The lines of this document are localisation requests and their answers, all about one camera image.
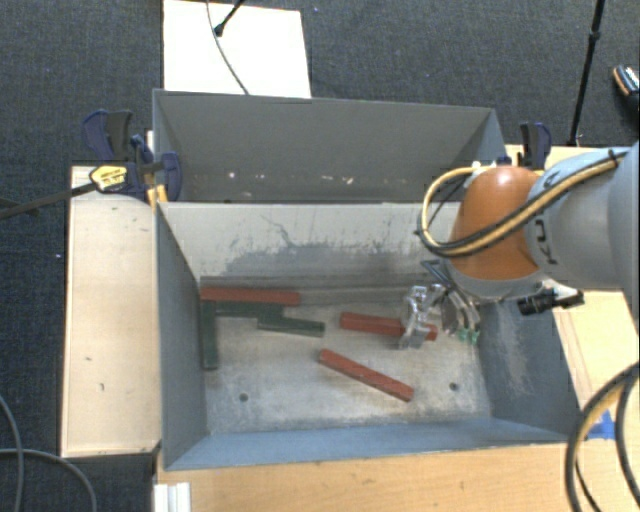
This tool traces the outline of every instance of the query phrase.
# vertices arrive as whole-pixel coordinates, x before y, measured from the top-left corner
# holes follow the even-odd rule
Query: black cable
[[[582,476],[582,471],[580,471],[580,465],[578,464],[578,461],[576,461],[576,473],[578,474],[578,481],[580,482],[580,487],[582,487],[582,492],[587,498],[589,505],[591,505],[591,508],[593,508],[595,512],[602,512],[602,509],[598,506],[595,498],[591,495],[591,492],[589,492],[589,487],[587,487],[587,482],[584,481],[584,477]]]
[[[229,20],[231,18],[233,18],[233,15],[236,13],[236,11],[238,9],[240,9],[240,6],[245,2],[245,0],[237,0],[235,5],[233,6],[233,9],[231,9],[231,11],[229,12],[229,14],[227,14],[227,16],[225,17],[224,20],[222,20],[222,23],[220,23],[216,28],[215,28],[215,32],[216,35],[218,37],[222,37],[222,34],[224,33],[224,27],[226,27],[227,23],[229,23]]]
[[[217,27],[214,27],[213,26],[213,21],[211,21],[211,9],[209,8],[209,0],[205,0],[205,1],[206,1],[206,4],[207,4],[207,18],[209,18],[209,28],[211,28],[211,33],[213,34],[213,40],[215,41],[216,46],[218,47],[218,51],[220,52],[220,56],[222,57],[222,60],[224,61],[225,65],[227,66],[227,69],[229,70],[229,72],[231,73],[233,78],[235,79],[236,83],[240,86],[240,89],[242,89],[242,92],[244,92],[247,96],[249,96],[249,91],[247,90],[247,88],[242,83],[242,80],[240,80],[240,78],[236,74],[235,69],[233,69],[233,66],[231,65],[231,63],[227,59],[227,56],[224,53],[224,50],[222,49],[222,45],[220,44],[220,41],[218,41],[218,34],[216,34],[216,28]]]
[[[95,189],[96,189],[96,186],[94,185],[93,182],[91,182],[85,185],[80,185],[79,187],[76,187],[76,188],[51,194],[50,196],[41,197],[40,199],[36,199],[35,201],[18,204],[17,206],[7,208],[6,210],[0,210],[0,220],[9,219],[11,217],[15,217],[16,215],[20,215],[22,213],[29,213],[32,210],[36,210],[43,206],[49,206],[59,201],[65,201],[67,199],[71,199],[72,197],[78,197],[83,194],[93,192]]]
[[[67,470],[71,471],[79,480],[82,482],[82,485],[87,490],[89,494],[89,498],[91,499],[91,510],[92,512],[98,511],[98,500],[96,499],[96,493],[89,482],[89,479],[85,476],[85,474],[80,471],[80,469],[62,457],[58,457],[52,453],[41,452],[39,450],[30,450],[27,448],[23,448],[22,441],[20,439],[20,432],[18,430],[18,424],[16,423],[13,414],[11,413],[11,409],[0,395],[0,408],[2,409],[5,417],[9,422],[9,426],[11,427],[11,431],[13,432],[15,448],[5,448],[0,449],[0,457],[7,455],[15,455],[18,458],[18,483],[16,486],[16,500],[14,503],[14,512],[20,512],[22,506],[22,494],[24,489],[24,456],[29,455],[30,457],[37,457],[40,459],[45,459],[50,462],[55,462],[57,464],[62,464]]]
[[[583,167],[581,169],[578,169],[575,173],[566,176],[565,178],[563,178],[562,180],[558,181],[557,183],[554,183],[553,188],[561,185],[566,180],[572,178],[573,176],[575,176],[575,174],[578,174],[579,172],[586,171],[586,170],[588,170],[588,169],[590,169],[592,167],[595,167],[597,165],[601,165],[601,164],[606,163],[606,162],[608,162],[609,160],[612,160],[612,159],[616,162],[616,166],[617,166],[617,163],[618,163],[617,160],[615,158],[612,158],[611,156],[608,156],[607,158],[604,158],[604,159],[599,160],[597,162],[593,162],[593,163],[591,163],[591,164],[589,164],[589,165],[587,165],[587,166],[585,166],[585,167]],[[585,183],[585,182],[589,181],[590,179],[596,178],[598,176],[601,176],[601,174],[593,176],[592,178],[587,178],[584,181],[581,181],[580,183],[577,183],[575,186],[578,186],[578,185],[580,185],[582,183]],[[451,255],[447,254],[447,250],[448,249],[456,249],[456,248],[464,246],[464,245],[466,245],[468,243],[474,242],[474,241],[478,240],[479,238],[482,238],[483,236],[485,236],[485,235],[491,233],[492,231],[500,228],[501,226],[503,226],[504,224],[509,222],[511,219],[516,217],[522,210],[524,210],[525,208],[528,208],[534,201],[537,201],[541,197],[543,197],[544,195],[548,194],[552,190],[552,188],[547,188],[547,189],[543,190],[542,192],[538,193],[537,195],[535,195],[534,197],[529,199],[527,202],[525,202],[524,204],[520,205],[518,208],[513,210],[511,213],[507,214],[505,217],[500,219],[498,222],[490,224],[490,225],[484,227],[483,229],[476,231],[475,233],[473,233],[471,235],[468,235],[468,236],[466,236],[464,238],[460,238],[459,240],[454,240],[454,241],[451,241],[451,242],[441,243],[441,244],[438,244],[437,246],[435,246],[435,245],[429,243],[424,237],[421,237],[421,239],[423,240],[423,243],[426,242],[425,246],[427,247],[427,249],[429,249],[429,251],[431,253],[435,254],[436,256],[441,256],[441,257],[444,257],[444,258],[460,258],[460,257],[464,257],[464,256],[471,256],[472,254],[476,254],[478,252],[484,251],[485,249],[488,249],[489,247],[492,247],[492,246],[500,243],[504,238],[509,236],[511,233],[517,231],[522,226],[524,226],[535,215],[539,215],[544,209],[549,208],[551,205],[555,204],[560,199],[562,199],[567,194],[567,192],[569,192],[572,188],[573,187],[568,188],[567,190],[564,191],[564,193],[560,194],[556,198],[554,198],[551,201],[549,201],[546,205],[544,205],[544,207],[542,207],[539,210],[533,212],[530,216],[524,218],[522,221],[520,221],[517,224],[515,224],[511,229],[509,229],[507,232],[504,233],[504,236],[498,238],[497,240],[495,240],[493,242],[487,243],[487,244],[485,244],[485,245],[483,245],[481,247],[477,247],[477,248],[471,249],[469,251],[461,252],[459,254],[456,254],[455,256],[451,256]]]
[[[633,376],[627,379],[626,384],[624,385],[624,389],[622,390],[622,395],[620,395],[620,402],[618,402],[618,412],[616,414],[615,433],[618,461],[620,462],[620,467],[622,468],[622,472],[624,473],[624,479],[627,482],[627,486],[629,487],[631,494],[633,494],[633,498],[636,500],[636,503],[640,507],[640,488],[638,488],[638,483],[636,482],[635,476],[633,474],[633,469],[631,468],[631,463],[629,462],[627,442],[624,435],[624,420],[627,412],[627,404],[629,403],[629,397],[631,396],[633,387],[638,381],[638,372],[638,366],[636,366],[633,369]]]
[[[0,450],[0,456],[15,455],[16,452],[17,450],[13,448],[7,448],[7,449]],[[76,466],[75,464],[72,464],[66,459],[63,459],[62,457],[58,457],[57,455],[54,455],[53,453],[41,452],[39,450],[30,450],[28,448],[25,448],[23,452],[24,452],[24,455],[29,455],[31,457],[44,459],[49,462],[55,462],[56,464],[62,464],[62,466],[68,469],[71,473],[73,473],[78,478],[78,480],[80,480],[80,482],[82,482],[82,485],[87,490],[87,494],[89,494],[89,498],[91,499],[92,512],[98,512],[98,500],[96,498],[96,492],[93,489],[91,482],[89,482],[89,479],[86,477],[86,475],[82,471],[80,471],[78,466]]]
[[[462,187],[462,185],[464,185],[464,182],[467,181],[467,178],[469,176],[458,176],[457,178],[451,180],[449,183],[447,183],[447,185],[451,186],[453,183],[456,182],[456,180],[458,180],[458,183],[456,184],[455,187],[453,187],[453,189],[451,189],[449,191],[449,193],[443,198],[440,199],[440,204],[438,204],[438,207],[436,208],[436,211],[433,212],[433,214],[431,215],[431,218],[429,219],[429,222],[427,223],[427,228],[431,227],[431,224],[433,224],[433,221],[436,220],[436,217],[438,216],[438,213],[440,213],[440,210],[442,209],[442,207],[444,206],[444,203],[446,203],[449,199],[451,199],[451,197],[458,191],[460,190],[460,188]]]
[[[602,21],[602,13],[604,12],[605,0],[597,0],[596,8],[593,13],[591,22],[591,31],[589,32],[589,46],[587,47],[587,56],[584,60],[582,68],[582,78],[580,79],[580,89],[578,90],[578,99],[576,100],[576,108],[573,113],[573,121],[571,123],[571,131],[569,132],[569,140],[567,146],[577,146],[578,125],[580,124],[580,116],[582,115],[582,105],[584,104],[584,96],[587,92],[587,83],[589,82],[589,73],[591,71],[591,62],[593,54],[596,51],[596,43],[600,39],[600,22]]]
[[[594,418],[593,415],[600,413],[600,409],[604,405],[607,405],[612,398],[615,398],[615,394],[621,392],[629,380],[632,380],[633,382],[638,380],[637,368],[639,363],[640,362],[636,362],[618,373],[613,379],[607,382],[593,396],[593,398],[591,398],[591,400],[589,400],[580,414],[580,419],[576,423],[573,432],[569,436],[565,456],[564,480],[567,498],[569,499],[569,504],[574,512],[582,512],[575,483],[575,467],[578,446],[582,443],[588,427],[597,420],[597,416]]]
[[[20,507],[22,505],[22,490],[24,488],[24,448],[22,447],[18,424],[11,413],[11,409],[9,409],[9,406],[7,405],[7,402],[2,398],[2,395],[0,395],[0,408],[9,422],[9,427],[11,427],[11,432],[13,433],[13,443],[16,446],[14,451],[18,459],[18,481],[16,483],[16,499],[13,505],[13,510],[14,512],[20,512]]]

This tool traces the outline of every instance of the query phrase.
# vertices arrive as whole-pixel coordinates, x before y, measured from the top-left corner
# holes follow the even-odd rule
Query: black wire
[[[78,478],[78,480],[80,480],[80,482],[82,482],[82,485],[87,490],[87,494],[89,494],[89,498],[91,499],[92,512],[98,512],[98,500],[96,499],[96,492],[93,489],[91,482],[89,482],[89,479],[86,477],[86,475],[82,471],[80,471],[78,466],[76,466],[75,464],[72,464],[66,459],[63,459],[62,457],[58,457],[57,455],[54,455],[53,453],[41,452],[39,450],[30,450],[28,448],[25,448],[23,452],[24,452],[24,455],[29,455],[30,457],[44,459],[49,462],[55,462],[56,464],[61,464],[63,467],[68,469],[71,473],[73,473]],[[17,453],[17,450],[13,448],[0,450],[0,456],[15,455],[16,453]]]
[[[595,510],[596,512],[602,512],[602,509],[598,506],[595,498],[589,492],[587,483],[584,481],[584,477],[582,476],[582,471],[580,471],[580,465],[578,464],[578,461],[576,461],[576,473],[578,474],[578,481],[580,482],[580,487],[582,487],[582,492],[586,496],[589,505],[591,505],[593,510]]]
[[[16,485],[16,499],[13,507],[14,512],[20,512],[20,509],[22,506],[22,494],[24,489],[24,456],[25,455],[29,455],[30,457],[37,457],[40,459],[45,459],[58,464],[62,464],[66,469],[71,471],[71,473],[73,473],[80,480],[80,482],[82,482],[82,485],[87,490],[87,493],[89,494],[89,498],[91,499],[92,512],[97,512],[98,501],[96,499],[96,493],[95,493],[95,490],[93,489],[93,486],[91,485],[91,482],[89,482],[89,479],[85,476],[85,474],[82,471],[80,471],[80,469],[77,466],[75,466],[68,460],[63,459],[62,457],[58,457],[57,455],[54,455],[52,453],[41,452],[39,450],[30,450],[30,449],[24,448],[22,446],[22,441],[20,439],[20,431],[18,429],[18,424],[16,423],[16,420],[13,417],[13,414],[11,413],[11,409],[9,409],[9,406],[7,405],[7,402],[5,402],[4,398],[2,398],[2,395],[0,395],[0,408],[2,409],[5,417],[7,418],[7,421],[9,422],[9,426],[11,427],[11,431],[13,432],[13,438],[16,445],[15,448],[0,449],[0,457],[6,456],[6,455],[15,455],[18,459],[18,483]]]
[[[442,207],[444,206],[444,203],[446,203],[449,199],[451,199],[451,197],[458,191],[460,190],[460,188],[462,187],[462,185],[464,185],[464,182],[467,181],[468,176],[458,176],[457,178],[454,178],[453,180],[451,180],[447,185],[450,186],[453,183],[456,182],[456,180],[458,181],[458,183],[456,184],[455,187],[453,187],[453,189],[451,189],[449,191],[449,193],[443,198],[440,199],[440,204],[438,204],[438,207],[436,208],[436,211],[433,212],[433,214],[431,215],[431,218],[429,219],[429,222],[427,223],[427,229],[431,227],[431,224],[433,224],[433,221],[436,220],[436,217],[438,216],[438,213],[440,213],[440,210],[442,209]]]
[[[565,456],[564,481],[567,491],[567,498],[569,499],[569,504],[571,505],[571,509],[574,512],[582,512],[582,507],[578,499],[578,493],[576,491],[575,483],[577,448],[578,444],[582,442],[582,439],[580,439],[581,432],[583,428],[587,426],[586,422],[591,416],[592,412],[597,409],[605,399],[607,399],[614,392],[624,389],[624,386],[627,384],[628,380],[631,379],[635,382],[638,379],[637,368],[639,363],[640,361],[632,364],[625,370],[618,373],[614,378],[607,382],[593,396],[593,398],[591,398],[591,400],[589,400],[584,410],[582,411],[580,419],[576,423],[573,432],[569,436],[569,440],[567,442],[567,452]]]
[[[240,86],[240,89],[242,89],[242,92],[244,92],[247,96],[250,96],[249,91],[247,90],[247,88],[242,83],[242,80],[240,80],[240,77],[238,77],[238,75],[236,74],[235,69],[233,69],[233,66],[231,65],[231,63],[227,59],[227,56],[224,53],[224,50],[222,49],[222,45],[220,44],[220,41],[218,40],[218,34],[216,34],[216,28],[213,26],[213,21],[211,21],[211,9],[209,8],[209,0],[205,0],[205,1],[206,1],[206,4],[207,4],[207,18],[209,18],[209,27],[211,28],[211,33],[213,34],[213,40],[215,41],[216,46],[218,47],[218,51],[220,52],[220,56],[222,57],[222,60],[224,61],[225,65],[227,66],[227,69],[229,70],[231,75],[233,75],[233,78],[235,79],[236,83]]]
[[[7,402],[2,398],[2,395],[0,395],[0,408],[9,422],[9,427],[11,427],[11,432],[13,432],[13,443],[16,446],[15,453],[18,459],[18,481],[16,483],[16,499],[13,505],[13,510],[14,512],[20,512],[20,507],[22,505],[22,490],[24,488],[24,448],[22,447],[18,424],[11,413],[11,409],[9,409],[9,406],[7,405]]]
[[[79,187],[75,187],[69,190],[63,190],[62,192],[51,194],[50,196],[45,196],[45,197],[41,197],[40,199],[35,199],[34,201],[30,201],[28,203],[18,204],[16,206],[12,206],[11,208],[7,208],[6,210],[1,210],[0,220],[9,219],[11,217],[15,217],[16,215],[20,215],[23,213],[29,213],[38,208],[42,208],[43,206],[49,206],[59,201],[65,201],[67,199],[71,199],[72,197],[78,197],[83,194],[93,192],[95,189],[96,189],[95,184],[93,182],[90,182],[85,185],[80,185]]]
[[[640,489],[638,483],[633,475],[633,469],[629,462],[629,454],[627,452],[627,442],[624,435],[624,420],[627,412],[627,404],[629,403],[629,397],[633,391],[635,383],[638,381],[638,366],[633,369],[633,376],[627,379],[622,395],[620,395],[620,402],[618,403],[618,412],[616,414],[615,433],[616,433],[616,448],[618,451],[618,461],[620,467],[624,473],[624,479],[627,482],[627,486],[633,494],[633,498],[640,507]]]
[[[555,183],[554,184],[554,188],[558,187],[559,185],[564,183],[566,180],[572,178],[575,174],[577,174],[579,172],[582,172],[582,171],[586,171],[587,169],[590,169],[591,167],[603,164],[603,163],[608,162],[608,161],[610,161],[612,159],[614,160],[614,162],[616,162],[616,166],[617,166],[617,163],[618,163],[617,160],[615,158],[612,158],[611,156],[608,156],[607,158],[604,158],[602,160],[598,160],[597,162],[590,163],[589,165],[587,165],[587,166],[585,166],[585,167],[583,167],[581,169],[578,169],[575,173],[572,173],[572,174],[566,176],[564,179],[562,179],[559,182]],[[601,175],[596,175],[596,176],[592,176],[590,178],[587,178],[584,181],[581,181],[580,183],[576,183],[576,185],[574,185],[574,186],[577,186],[577,185],[580,185],[582,183],[585,183],[586,181],[589,181],[589,180],[591,180],[593,178],[596,178],[598,176],[601,176]],[[464,238],[460,238],[459,240],[454,240],[452,242],[446,242],[446,243],[440,243],[438,245],[434,245],[434,244],[428,242],[424,237],[421,237],[421,238],[422,238],[423,242],[426,242],[425,246],[427,247],[427,249],[429,249],[429,251],[432,252],[433,254],[435,254],[436,256],[441,256],[441,257],[444,257],[444,258],[461,258],[461,257],[464,257],[464,256],[471,256],[472,254],[478,253],[480,251],[484,251],[485,249],[488,249],[489,247],[492,247],[495,244],[500,243],[504,238],[509,236],[511,233],[517,231],[522,226],[524,226],[535,215],[538,215],[539,213],[541,213],[542,211],[544,211],[545,209],[549,208],[551,205],[553,205],[554,203],[556,203],[560,199],[562,199],[567,194],[567,192],[569,192],[572,188],[573,187],[568,188],[562,194],[560,194],[559,196],[557,196],[554,199],[552,199],[551,201],[549,201],[545,206],[543,206],[542,208],[534,211],[533,213],[531,213],[530,215],[525,217],[522,221],[520,221],[517,224],[515,224],[511,229],[509,229],[502,237],[498,238],[497,240],[495,240],[493,242],[490,242],[488,244],[485,244],[485,245],[483,245],[481,247],[477,247],[475,249],[471,249],[471,250],[468,250],[468,251],[464,251],[464,252],[462,252],[460,254],[456,254],[455,256],[451,256],[451,255],[447,254],[447,250],[456,249],[456,248],[464,246],[464,245],[466,245],[468,243],[475,242],[479,238],[482,238],[485,235],[488,235],[489,233],[492,233],[493,231],[495,231],[496,229],[502,227],[504,224],[506,224],[511,219],[516,217],[522,210],[524,210],[525,208],[528,208],[534,201],[537,201],[541,197],[543,197],[546,194],[548,194],[552,189],[543,190],[542,192],[538,193],[537,195],[535,195],[534,197],[529,199],[526,203],[520,205],[518,208],[513,210],[511,213],[509,213],[506,216],[504,216],[498,222],[490,224],[490,225],[484,227],[483,229],[481,229],[479,231],[476,231],[475,233],[473,233],[471,235],[468,235],[468,236],[466,236]]]

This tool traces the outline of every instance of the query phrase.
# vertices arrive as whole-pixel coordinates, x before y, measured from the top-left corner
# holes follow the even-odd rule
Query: gray carpet
[[[542,121],[568,136],[592,2],[521,0],[265,0],[303,13],[314,96],[491,106],[505,139]],[[28,201],[67,186],[90,158],[79,125],[97,108],[151,125],[162,85],[160,0],[4,0],[0,4],[0,196]],[[610,69],[638,63],[640,3],[607,4],[584,107],[583,144],[630,144],[637,119]],[[0,223],[0,394],[27,447],[56,451],[64,331],[65,206]],[[12,445],[0,419],[0,447]],[[100,510],[148,510],[150,456],[83,461]],[[0,460],[0,511],[10,510],[15,461]],[[28,464],[26,511],[87,510],[61,468]]]

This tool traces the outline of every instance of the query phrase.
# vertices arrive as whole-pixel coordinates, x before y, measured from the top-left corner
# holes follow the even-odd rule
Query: clamp
[[[132,115],[128,110],[96,110],[82,122],[84,143],[105,164],[91,172],[91,181],[99,192],[128,195],[141,201],[147,201],[152,188],[164,185],[167,199],[176,201],[182,188],[178,154],[168,151],[154,162],[143,137],[129,137]]]

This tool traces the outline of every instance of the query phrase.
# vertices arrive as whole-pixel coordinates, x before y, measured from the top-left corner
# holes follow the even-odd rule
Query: wooden block
[[[324,336],[325,325],[323,322],[303,320],[300,318],[287,318],[282,315],[262,315],[258,317],[258,329],[322,338]]]
[[[340,328],[350,331],[384,334],[386,336],[395,336],[396,338],[404,334],[404,326],[397,318],[360,315],[358,313],[348,312],[340,315]]]
[[[413,388],[411,386],[347,359],[332,350],[321,350],[318,362],[327,368],[331,368],[405,402],[410,402],[413,398]]]
[[[226,302],[261,302],[299,306],[300,294],[291,290],[270,290],[258,288],[200,288],[200,300]]]

